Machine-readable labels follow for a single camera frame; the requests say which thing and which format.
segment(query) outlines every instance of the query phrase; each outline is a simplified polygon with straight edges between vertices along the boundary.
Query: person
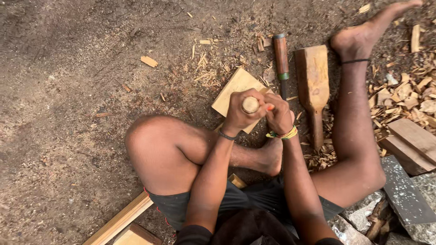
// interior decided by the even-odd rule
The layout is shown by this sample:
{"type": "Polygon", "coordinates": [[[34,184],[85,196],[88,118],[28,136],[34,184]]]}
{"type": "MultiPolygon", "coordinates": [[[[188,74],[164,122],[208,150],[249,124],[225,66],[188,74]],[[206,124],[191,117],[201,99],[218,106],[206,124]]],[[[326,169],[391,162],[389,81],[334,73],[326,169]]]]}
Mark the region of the person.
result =
{"type": "Polygon", "coordinates": [[[325,170],[309,174],[298,134],[260,149],[234,144],[240,130],[263,116],[278,135],[293,130],[294,114],[277,95],[233,93],[219,134],[173,117],[137,119],[125,137],[127,153],[151,200],[179,231],[175,244],[342,244],[326,220],[385,184],[365,87],[368,58],[390,23],[421,5],[391,4],[332,37],[342,61],[333,130],[338,163],[325,170]],[[252,114],[242,110],[248,96],[260,104],[252,114]],[[241,190],[227,181],[229,166],[277,176],[282,160],[283,175],[272,181],[241,190]]]}

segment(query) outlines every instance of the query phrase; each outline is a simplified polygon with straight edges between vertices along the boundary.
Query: leg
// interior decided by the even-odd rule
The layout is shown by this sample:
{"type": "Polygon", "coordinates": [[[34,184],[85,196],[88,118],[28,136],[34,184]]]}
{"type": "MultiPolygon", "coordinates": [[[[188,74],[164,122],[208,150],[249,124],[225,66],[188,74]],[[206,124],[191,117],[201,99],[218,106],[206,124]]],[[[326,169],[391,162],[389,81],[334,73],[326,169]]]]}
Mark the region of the leg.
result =
{"type": "MultiPolygon", "coordinates": [[[[363,25],[337,33],[331,46],[342,61],[368,58],[389,24],[408,9],[421,5],[421,0],[391,4],[363,25]]],[[[342,66],[333,131],[339,163],[312,174],[318,194],[341,207],[351,206],[380,189],[386,179],[369,113],[365,87],[367,65],[364,61],[342,66]]]]}
{"type": "MultiPolygon", "coordinates": [[[[156,195],[188,192],[218,135],[166,116],[139,118],[127,131],[127,153],[144,186],[156,195]]],[[[280,172],[283,146],[272,140],[260,149],[235,145],[230,165],[269,175],[280,172]]]]}

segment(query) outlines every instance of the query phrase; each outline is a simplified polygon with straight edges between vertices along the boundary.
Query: dirt ground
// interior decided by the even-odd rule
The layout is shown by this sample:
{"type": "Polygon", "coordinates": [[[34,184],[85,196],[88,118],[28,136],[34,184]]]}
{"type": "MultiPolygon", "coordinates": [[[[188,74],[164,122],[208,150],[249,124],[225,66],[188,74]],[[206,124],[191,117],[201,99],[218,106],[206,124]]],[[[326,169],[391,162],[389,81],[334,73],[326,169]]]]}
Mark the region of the dirt ground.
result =
{"type": "MultiPolygon", "coordinates": [[[[143,186],[129,164],[123,143],[129,125],[141,115],[165,114],[214,129],[223,118],[211,104],[230,75],[248,60],[259,77],[274,59],[272,47],[255,53],[256,32],[287,33],[292,51],[327,44],[336,31],[361,24],[392,0],[4,0],[1,23],[0,244],[82,244],[139,193],[143,186]],[[364,14],[357,10],[371,3],[364,14]],[[195,40],[219,41],[196,45],[195,40]],[[202,52],[206,68],[197,70],[202,52]],[[150,56],[152,68],[140,61],[150,56]],[[226,72],[219,62],[229,64],[226,72]],[[188,72],[183,70],[187,65],[188,72]],[[215,71],[212,81],[194,81],[215,71]],[[214,86],[202,86],[207,82],[214,86]],[[127,92],[120,84],[131,89],[127,92]],[[114,116],[96,118],[96,113],[114,116]]],[[[424,49],[436,47],[436,3],[426,1],[392,25],[376,45],[372,63],[399,79],[410,71],[412,25],[421,24],[424,49]],[[396,62],[391,68],[385,65],[396,62]]],[[[288,95],[297,95],[293,58],[288,95]]],[[[330,100],[339,84],[340,66],[329,52],[330,100]]],[[[279,93],[279,82],[272,89],[279,93]]],[[[290,102],[308,142],[307,117],[298,99],[290,102]]],[[[263,119],[240,144],[260,147],[263,119]]],[[[305,146],[305,153],[312,152],[305,146]]],[[[254,183],[266,176],[231,169],[254,183]]],[[[174,230],[151,206],[137,220],[172,244],[174,230]]]]}

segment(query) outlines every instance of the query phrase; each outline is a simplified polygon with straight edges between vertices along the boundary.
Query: speckled stone slab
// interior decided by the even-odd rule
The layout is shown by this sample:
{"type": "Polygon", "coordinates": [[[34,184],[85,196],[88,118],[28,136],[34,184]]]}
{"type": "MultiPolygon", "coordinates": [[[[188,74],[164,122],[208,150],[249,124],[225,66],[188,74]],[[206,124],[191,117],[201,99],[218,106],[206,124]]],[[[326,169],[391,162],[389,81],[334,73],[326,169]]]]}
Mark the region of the speckled stone slab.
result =
{"type": "Polygon", "coordinates": [[[436,214],[415,188],[395,156],[381,159],[386,173],[385,190],[388,201],[404,226],[436,222],[436,214]]]}

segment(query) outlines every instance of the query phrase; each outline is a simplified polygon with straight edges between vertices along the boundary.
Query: gray rock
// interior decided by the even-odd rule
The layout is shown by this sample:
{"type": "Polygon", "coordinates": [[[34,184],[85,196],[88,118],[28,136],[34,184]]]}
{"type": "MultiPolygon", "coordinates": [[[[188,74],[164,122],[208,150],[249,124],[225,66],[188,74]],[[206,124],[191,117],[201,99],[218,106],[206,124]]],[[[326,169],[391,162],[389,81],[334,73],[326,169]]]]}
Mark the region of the gray rock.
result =
{"type": "Polygon", "coordinates": [[[328,221],[333,232],[344,245],[373,245],[372,242],[339,215],[328,221]]]}
{"type": "MultiPolygon", "coordinates": [[[[423,195],[430,208],[436,212],[436,173],[422,174],[412,178],[415,187],[423,195]]],[[[436,245],[436,223],[407,225],[404,228],[410,237],[418,242],[436,245]]]]}
{"type": "Polygon", "coordinates": [[[341,216],[349,221],[360,233],[365,235],[371,226],[371,222],[366,217],[372,214],[375,205],[382,198],[385,198],[385,193],[383,191],[376,191],[353,206],[346,208],[341,213],[341,216]]]}
{"type": "Polygon", "coordinates": [[[389,233],[388,240],[385,245],[422,245],[423,243],[415,242],[414,240],[396,234],[394,232],[389,233]]]}

